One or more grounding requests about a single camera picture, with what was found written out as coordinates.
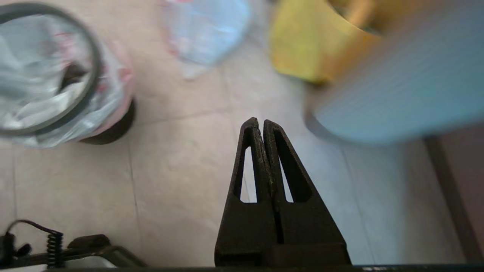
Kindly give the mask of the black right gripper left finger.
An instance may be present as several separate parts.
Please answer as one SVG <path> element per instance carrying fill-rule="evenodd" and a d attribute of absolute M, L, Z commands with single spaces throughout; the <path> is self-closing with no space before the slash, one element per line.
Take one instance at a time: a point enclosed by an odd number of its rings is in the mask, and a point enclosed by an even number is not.
<path fill-rule="evenodd" d="M 245 153 L 252 154 L 256 202 L 241 200 Z M 276 267 L 281 232 L 277 221 L 276 167 L 256 117 L 240 128 L 228 195 L 214 248 L 216 267 Z"/>

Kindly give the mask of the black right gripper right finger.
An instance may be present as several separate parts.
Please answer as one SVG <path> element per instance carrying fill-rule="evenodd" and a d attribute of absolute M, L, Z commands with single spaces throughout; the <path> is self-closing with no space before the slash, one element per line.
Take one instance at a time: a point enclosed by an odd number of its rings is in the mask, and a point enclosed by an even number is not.
<path fill-rule="evenodd" d="M 265 120 L 276 243 L 270 265 L 350 265 L 346 242 L 284 129 Z"/>

